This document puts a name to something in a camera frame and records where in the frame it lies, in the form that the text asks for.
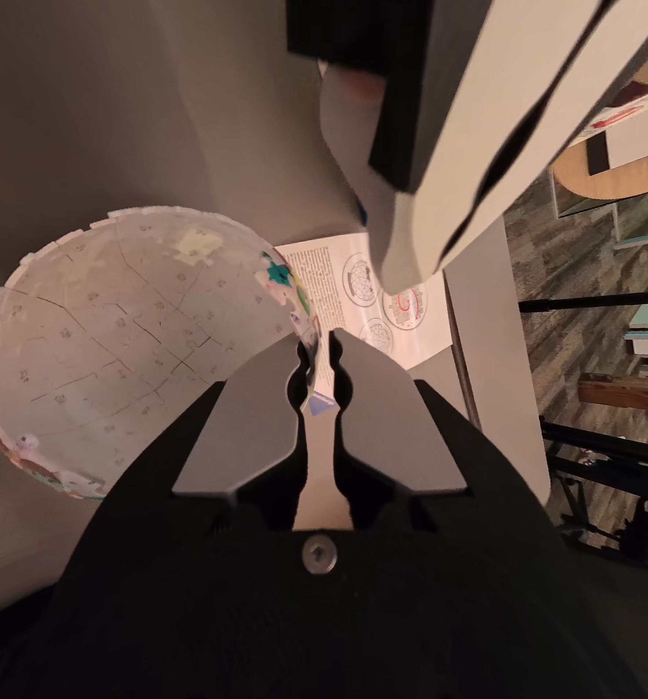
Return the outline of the glass partition panel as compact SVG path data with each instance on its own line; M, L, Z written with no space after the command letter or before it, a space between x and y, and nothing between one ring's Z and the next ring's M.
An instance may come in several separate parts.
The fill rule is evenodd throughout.
M553 208L556 218L558 219L585 213L603 206L615 204L617 202L617 199L591 198L576 194L570 189L564 187L564 185L556 178L556 175L552 169L550 169L548 173Z

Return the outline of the folded instruction leaflet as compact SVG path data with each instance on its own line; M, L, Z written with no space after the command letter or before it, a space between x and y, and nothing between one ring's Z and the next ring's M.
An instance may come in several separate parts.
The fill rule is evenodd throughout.
M342 328L409 370L452 345L442 272L393 295L386 293L370 261L367 232L355 232L278 247L299 277L318 315L320 354L312 415L334 407L334 372L328 334Z

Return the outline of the brown wooden plank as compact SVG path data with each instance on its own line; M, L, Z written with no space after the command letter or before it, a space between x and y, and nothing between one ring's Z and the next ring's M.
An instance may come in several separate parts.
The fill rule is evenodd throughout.
M577 392L582 403L648 411L648 378L585 373Z

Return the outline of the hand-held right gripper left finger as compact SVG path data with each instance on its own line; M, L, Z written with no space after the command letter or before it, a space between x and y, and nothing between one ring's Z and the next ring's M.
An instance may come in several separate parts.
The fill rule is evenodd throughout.
M309 396L309 357L288 334L239 367L206 419L173 485L175 495L236 498L259 479L306 482L302 407Z

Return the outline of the black metal leg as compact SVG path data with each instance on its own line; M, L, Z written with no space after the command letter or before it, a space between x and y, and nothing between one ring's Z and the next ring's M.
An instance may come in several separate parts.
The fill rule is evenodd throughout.
M604 296L586 296L570 299L535 299L521 301L520 313L533 314L557 310L581 310L591 308L619 308L648 304L648 292L617 293Z
M541 434L550 443L548 468L555 473L581 477L600 485L648 498L648 444L616 436L546 422L540 418ZM560 457L562 446L577 447L607 457L585 465Z

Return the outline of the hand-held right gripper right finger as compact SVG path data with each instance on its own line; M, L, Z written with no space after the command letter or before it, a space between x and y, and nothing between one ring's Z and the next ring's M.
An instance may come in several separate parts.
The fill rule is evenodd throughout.
M403 491L456 494L467 488L409 373L343 329L329 332L344 453Z

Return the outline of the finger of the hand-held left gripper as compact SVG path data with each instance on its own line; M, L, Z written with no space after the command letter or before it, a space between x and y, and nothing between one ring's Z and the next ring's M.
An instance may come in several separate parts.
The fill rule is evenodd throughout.
M433 1L420 77L389 74L381 155L394 216L381 282L427 280L525 148L600 1Z
M442 131L442 266L510 206L648 57L648 1L494 1Z

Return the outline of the colourful puzzle ball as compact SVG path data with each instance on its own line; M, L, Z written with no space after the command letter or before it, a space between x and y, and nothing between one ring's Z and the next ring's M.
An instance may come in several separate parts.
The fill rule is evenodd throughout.
M285 258L216 213L113 212L23 258L0 287L0 449L102 500L215 382L319 320Z

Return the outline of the white sign board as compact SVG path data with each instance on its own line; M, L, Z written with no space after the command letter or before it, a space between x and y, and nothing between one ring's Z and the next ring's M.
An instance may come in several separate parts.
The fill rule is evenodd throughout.
M648 108L568 147L551 166L582 197L618 200L648 193Z

